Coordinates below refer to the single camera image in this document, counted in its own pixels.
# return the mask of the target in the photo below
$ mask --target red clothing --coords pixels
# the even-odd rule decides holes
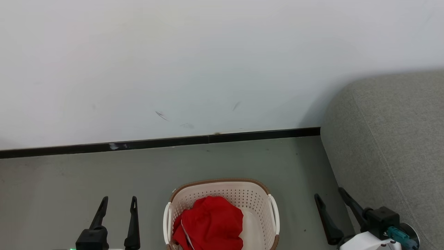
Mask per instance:
[[[224,197],[208,196],[196,200],[193,208],[177,217],[173,239],[184,250],[241,250],[243,241],[239,234],[243,217],[242,211]]]

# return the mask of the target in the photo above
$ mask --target teal connector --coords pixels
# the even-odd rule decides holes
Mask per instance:
[[[387,229],[387,236],[394,241],[399,242],[402,246],[404,246],[408,250],[418,250],[418,245],[414,240],[411,240],[408,235],[400,231],[394,226],[391,226]]]

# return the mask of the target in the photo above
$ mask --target sofa seam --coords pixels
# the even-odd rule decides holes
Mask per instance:
[[[384,167],[386,168],[386,171],[389,173],[390,180],[395,184],[396,190],[398,191],[398,193],[399,193],[399,194],[401,195],[401,197],[402,197],[402,203],[403,203],[404,207],[407,209],[408,214],[413,218],[413,220],[415,221],[415,223],[418,225],[419,229],[420,229],[422,232],[424,232],[424,230],[422,229],[421,225],[418,223],[418,220],[417,220],[416,217],[413,215],[413,213],[412,213],[412,211],[411,211],[411,209],[410,209],[410,206],[408,205],[407,199],[405,198],[404,193],[403,193],[403,192],[401,191],[401,189],[399,188],[399,184],[398,184],[398,182],[396,181],[396,178],[395,178],[393,172],[391,171],[391,169],[390,169],[390,167],[389,167],[389,164],[388,164],[388,162],[387,162],[387,159],[385,158],[385,155],[382,153],[382,150],[381,150],[380,146],[378,145],[378,143],[376,142],[375,137],[373,136],[373,132],[372,132],[372,130],[370,129],[370,127],[369,127],[367,121],[366,121],[365,118],[364,118],[364,114],[362,113],[361,109],[359,108],[359,106],[358,106],[358,104],[357,104],[357,102],[356,102],[356,98],[355,98],[355,95],[354,95],[354,89],[351,89],[350,91],[351,91],[351,94],[352,94],[353,102],[354,102],[354,104],[355,104],[355,106],[356,106],[356,108],[357,108],[357,110],[358,110],[358,112],[359,112],[359,115],[360,115],[361,119],[363,120],[363,122],[364,122],[364,124],[365,124],[365,126],[366,126],[366,128],[367,128],[367,130],[368,130],[368,132],[369,132],[369,134],[370,134],[370,137],[372,138],[372,141],[373,141],[374,145],[375,145],[376,148],[377,148],[378,154],[379,154],[380,157],[382,158],[382,161],[383,161],[383,163],[384,163]],[[436,248],[436,247],[434,246],[434,244],[433,244],[433,243],[427,238],[427,236],[426,236],[424,233],[422,233],[422,235],[423,235],[423,237],[425,238],[425,240],[431,245],[431,247],[432,247],[433,249],[437,250],[437,248]]]

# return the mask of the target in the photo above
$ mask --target wall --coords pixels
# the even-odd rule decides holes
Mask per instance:
[[[436,0],[0,3],[0,149],[319,126],[351,80],[444,66]]]

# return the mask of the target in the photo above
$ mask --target basket bottom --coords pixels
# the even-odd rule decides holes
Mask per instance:
[[[239,237],[244,241],[242,250],[258,250],[264,249],[263,233],[260,230],[259,221],[250,212],[249,209],[241,209],[244,214],[242,220],[242,233]]]

